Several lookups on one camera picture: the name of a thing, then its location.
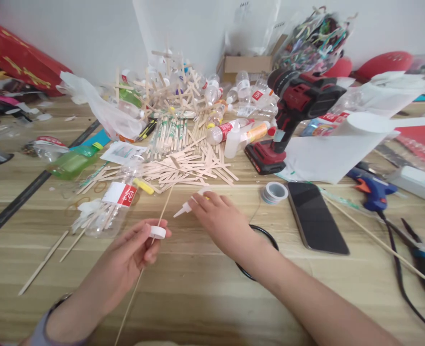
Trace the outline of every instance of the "phone screen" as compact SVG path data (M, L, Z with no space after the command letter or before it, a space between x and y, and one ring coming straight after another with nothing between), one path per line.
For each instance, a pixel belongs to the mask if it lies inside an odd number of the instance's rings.
M288 183L289 201L305 246L312 250L348 255L342 234L316 185Z

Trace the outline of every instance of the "wooden table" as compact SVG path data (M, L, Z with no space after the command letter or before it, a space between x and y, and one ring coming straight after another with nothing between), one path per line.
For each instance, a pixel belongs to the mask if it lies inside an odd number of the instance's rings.
M94 118L86 105L76 106L67 99L54 102L54 107L48 109L54 118L35 123L35 133L55 136L70 144ZM73 114L78 118L63 121ZM387 164L374 153L367 159ZM252 223L268 230L287 258L358 306L403 343L425 345L425 326L402 299L389 254L332 207L329 209L351 255L341 257L306 249L287 200L276 206L262 203L259 207L259 189L280 179L257 175L243 153L230 162L230 169L240 180L235 188L230 188L221 180L209 179L214 191L227 195L249 218L255 213ZM0 212L43 169L44 163L39 159L22 154L1 165ZM330 193L360 202L363 196L352 188L354 185L344 178L339 185L322 186ZM194 186L175 187L165 213L173 237L164 241L157 263L146 270L119 344L172 340L203 345L313 345L291 313L259 284L244 277L191 213L172 218L196 190ZM81 198L70 191L69 183L51 177L0 229L0 341L16 342L26 337L58 297L79 285L110 243L83 237L59 263L73 242L74 237L68 236L26 293L17 296L48 249L77 218L73 207L65 211ZM406 199L389 198L387 215L396 223L406 217L425 240L425 201L405 194ZM102 195L103 192L91 191L86 196L94 199ZM166 198L167 194L142 193L128 214L128 223L158 217ZM386 230L378 222L354 211L349 213L388 243ZM399 240L398 250L410 260ZM411 301L425 316L423 288L408 270L403 273ZM129 295L99 326L92 337L93 345L114 343L128 302Z

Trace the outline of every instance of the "red drill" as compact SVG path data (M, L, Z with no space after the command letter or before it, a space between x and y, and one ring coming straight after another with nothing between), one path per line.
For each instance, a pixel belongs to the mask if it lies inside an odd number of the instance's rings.
M286 146L297 125L303 120L323 116L345 93L336 78L314 73L277 69L268 77L268 86L280 97L276 131L272 140L249 144L244 149L260 175L281 172L286 164Z

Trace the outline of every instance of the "tape roll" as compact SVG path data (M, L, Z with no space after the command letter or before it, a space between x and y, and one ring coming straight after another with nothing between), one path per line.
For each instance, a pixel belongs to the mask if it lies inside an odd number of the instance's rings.
M278 204L289 196L289 191L281 183L270 182L263 189L261 197L267 204Z
M166 230L162 227L151 226L150 237L155 239L164 239L166 237Z

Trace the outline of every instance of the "black cable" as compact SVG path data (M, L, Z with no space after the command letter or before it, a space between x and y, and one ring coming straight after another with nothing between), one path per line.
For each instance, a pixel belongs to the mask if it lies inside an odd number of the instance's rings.
M264 230L262 227L259 227L259 226L256 226L256 225L251 225L251 224L249 224L249 227L251 227L253 230L255 230L255 231L259 231L260 233L262 233L263 235L265 235L269 240L270 240L270 242L271 242L271 244L273 245L273 247L277 250L277 251L279 251L279 246L278 246L278 243L276 242L276 240L275 240L275 238L273 238L273 236L270 234L270 233L268 233L266 230ZM244 274L244 275L246 275L249 279L251 279L251 280L253 280L253 281L257 281L256 279L254 279L253 277L252 277L252 275L251 274L249 274L247 271L245 271L244 269L243 269L243 267L242 266L240 266L238 263L236 263L236 265L238 266L238 268L241 270L241 272Z
M385 225L387 226L387 230L389 232L389 238L390 238L390 245L391 245L392 250L395 251L396 253L398 253L396 251L396 245L395 245L395 239L393 238L393 232L391 230L389 223L387 222L387 218L385 217L385 214L382 211L378 211L377 214L380 216L380 218L385 222ZM417 315L417 317L420 318L423 323L425 323L425 317L423 317L420 314L420 312L415 308L415 306L409 300L409 297L406 294L406 291L404 289L403 273L402 273L402 270L401 270L401 262L396 256L393 256L393 259L395 260L396 277L397 277L397 280L398 280L398 287L400 288L401 295L403 296L406 303L408 303L408 305L412 309L412 311L414 311L414 313Z

